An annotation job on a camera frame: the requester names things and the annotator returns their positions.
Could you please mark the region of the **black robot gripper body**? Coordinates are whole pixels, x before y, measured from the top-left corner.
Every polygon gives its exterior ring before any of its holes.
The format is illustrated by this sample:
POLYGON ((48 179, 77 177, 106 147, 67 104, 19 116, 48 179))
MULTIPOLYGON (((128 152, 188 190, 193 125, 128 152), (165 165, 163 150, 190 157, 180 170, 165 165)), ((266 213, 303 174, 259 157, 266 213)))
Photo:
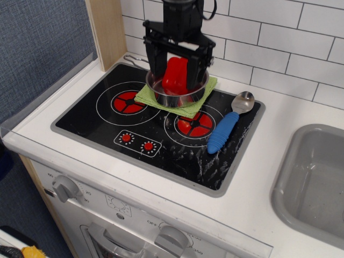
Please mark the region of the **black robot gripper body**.
POLYGON ((159 46, 167 53, 184 58, 199 52, 207 55, 208 65, 212 65, 212 50, 216 44, 202 32, 205 20, 216 14, 216 4, 207 18, 204 16, 204 1, 163 1, 163 21, 145 20, 144 43, 159 46))

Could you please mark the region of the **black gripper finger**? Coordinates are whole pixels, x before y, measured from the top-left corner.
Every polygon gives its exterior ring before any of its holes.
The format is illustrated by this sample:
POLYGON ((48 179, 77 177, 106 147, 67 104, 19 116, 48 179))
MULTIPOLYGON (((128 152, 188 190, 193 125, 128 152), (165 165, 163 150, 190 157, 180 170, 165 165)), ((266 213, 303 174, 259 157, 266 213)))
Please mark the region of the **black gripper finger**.
POLYGON ((146 43, 146 53, 151 72, 155 76, 164 75, 167 69, 167 51, 159 46, 146 43))
POLYGON ((207 69, 207 55, 196 52, 188 57, 187 62, 187 89, 193 90, 203 79, 207 69))

